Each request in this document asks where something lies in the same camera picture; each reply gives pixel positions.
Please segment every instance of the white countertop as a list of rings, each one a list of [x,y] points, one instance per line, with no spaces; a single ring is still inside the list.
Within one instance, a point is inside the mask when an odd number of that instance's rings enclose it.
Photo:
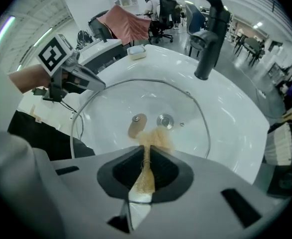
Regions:
[[[119,39],[107,39],[107,42],[98,42],[92,47],[85,49],[84,51],[80,51],[80,59],[79,63],[81,65],[85,65],[90,62],[92,59],[98,57],[110,49],[115,48],[122,44],[122,41]]]
[[[197,79],[194,76],[197,60],[153,45],[145,48],[146,58],[131,60],[125,57],[103,70],[99,77],[107,86],[125,79],[144,78],[164,80],[189,91],[207,120],[211,138],[208,159],[225,165],[253,184],[264,156],[269,129],[269,123],[258,107],[241,89],[215,70],[207,81]],[[202,119],[192,114],[191,102],[180,97],[175,90],[169,91],[167,86],[144,85],[140,82],[126,87],[119,85],[111,92],[102,92],[101,97],[87,105],[83,110],[85,129],[82,141],[97,155],[138,145],[129,139],[127,133],[123,133],[129,128],[132,116],[146,114],[151,128],[156,126],[153,117],[163,112],[172,115],[175,120],[170,131],[175,149],[203,157],[208,146],[207,136],[204,125],[199,125]],[[81,94],[80,105],[90,95],[90,91]],[[179,127],[179,120],[184,123],[183,127]]]

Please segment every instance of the floor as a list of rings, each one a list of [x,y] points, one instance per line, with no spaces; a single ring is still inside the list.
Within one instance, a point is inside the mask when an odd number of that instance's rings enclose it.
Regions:
[[[189,48],[186,50],[184,49],[187,39],[187,31],[185,27],[179,26],[179,30],[171,29],[165,31],[165,33],[173,35],[173,43],[170,43],[169,39],[164,38],[160,40],[158,44],[155,44],[154,42],[153,44],[188,55]],[[199,58],[197,58],[196,55],[197,50],[193,49],[191,57],[198,60]],[[250,67],[250,58],[247,59],[247,56],[248,53],[244,49],[238,57],[237,55],[234,55],[234,45],[225,40],[215,70],[223,74],[244,91],[259,107],[270,125],[272,125],[277,121],[276,118],[280,117],[286,111],[283,99],[274,88],[269,76],[267,74],[264,75],[263,66],[257,63],[253,67]],[[262,97],[262,95],[259,94],[259,91],[264,92],[266,98]],[[274,166],[267,164],[262,164],[260,167],[254,185],[264,193],[268,190],[274,168]]]

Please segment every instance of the chair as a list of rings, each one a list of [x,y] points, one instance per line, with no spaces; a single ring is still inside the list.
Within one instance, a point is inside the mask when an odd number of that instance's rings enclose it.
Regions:
[[[104,24],[100,23],[97,19],[105,15],[107,12],[108,10],[100,12],[95,17],[91,18],[88,22],[88,25],[92,30],[95,39],[102,39],[102,34],[105,36],[106,39],[113,39],[112,34],[109,32],[108,28]]]
[[[264,56],[265,51],[260,49],[259,53],[254,55],[253,58],[250,60],[249,65],[254,66],[255,62]]]
[[[155,43],[159,42],[160,38],[168,38],[170,42],[173,42],[171,34],[164,34],[165,30],[172,29],[174,26],[171,16],[174,14],[175,7],[177,5],[176,0],[159,0],[159,34],[155,39]]]
[[[237,52],[239,51],[240,48],[242,48],[242,45],[244,44],[244,40],[248,38],[246,35],[242,34],[240,38],[238,38],[238,40],[236,41],[236,45],[235,45],[235,48],[237,48],[238,46],[238,49],[236,50],[235,52],[235,55],[237,54]]]
[[[186,15],[183,11],[180,13],[180,17],[182,18],[181,25],[184,26],[184,24],[187,22],[187,19],[186,19]]]
[[[148,40],[148,29],[151,20],[137,17],[118,5],[113,6],[97,20],[107,26],[109,32],[122,40],[123,45],[134,40]]]
[[[205,25],[206,17],[198,10],[198,8],[193,4],[186,4],[186,17],[187,17],[187,33],[189,34],[188,40],[186,42],[186,47],[188,42],[190,43],[189,57],[191,55],[192,48],[198,49],[197,56],[199,55],[199,44],[197,43],[197,37],[194,35],[199,32],[201,28]]]

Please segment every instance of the cable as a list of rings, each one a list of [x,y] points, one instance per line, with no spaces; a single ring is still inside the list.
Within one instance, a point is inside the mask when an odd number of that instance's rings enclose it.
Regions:
[[[72,109],[74,112],[77,113],[77,111],[76,111],[74,108],[72,108],[71,106],[69,106],[69,105],[68,105],[67,103],[65,103],[63,100],[61,101],[61,103],[65,104],[69,109]]]
[[[77,111],[76,111],[74,108],[72,108],[70,105],[68,105],[67,103],[65,103],[63,100],[60,102],[60,104],[61,104],[62,106],[64,106],[66,109],[68,109],[68,110],[70,110],[70,111],[72,111],[72,112],[74,112],[74,113],[77,114]],[[78,136],[78,138],[81,140],[81,139],[82,139],[82,136],[83,136],[83,133],[84,133],[84,120],[83,120],[83,117],[82,117],[81,115],[79,115],[79,116],[80,116],[80,118],[81,118],[81,123],[82,123],[82,132],[81,132],[81,135],[79,135],[79,133],[78,133],[77,125],[76,125],[76,131],[77,131],[77,136]]]
[[[72,111],[72,112],[76,113],[76,111],[75,111],[75,110],[69,109],[68,107],[66,107],[66,106],[65,106],[65,105],[63,105],[62,103],[60,103],[60,105],[64,106],[66,109],[68,109],[68,110],[70,110],[70,111]]]
[[[83,121],[83,117],[79,114],[80,118],[81,118],[81,122],[82,122],[82,133],[79,136],[80,140],[82,139],[83,133],[84,133],[84,121]]]
[[[250,79],[250,77],[249,77],[247,74],[245,74],[245,72],[244,72],[241,68],[239,68],[239,70],[244,74],[244,76],[246,76],[246,77],[251,81],[252,85],[255,87],[255,89],[256,89],[256,96],[257,96],[257,100],[258,100],[258,105],[257,105],[257,107],[261,110],[261,108],[260,108],[261,103],[260,103],[259,93],[258,93],[258,89],[259,89],[259,88],[258,88],[258,87],[255,85],[255,83]],[[269,101],[268,101],[268,100],[267,100],[267,104],[268,104],[269,109],[271,110],[271,107],[270,107],[270,104],[269,104]],[[272,117],[272,116],[269,116],[269,115],[265,114],[263,111],[262,111],[262,113],[263,113],[263,115],[264,115],[265,117],[270,118],[270,119],[274,119],[274,120],[281,119],[281,117],[282,117],[282,116],[280,116],[280,117],[278,117],[278,118],[275,118],[275,117]]]

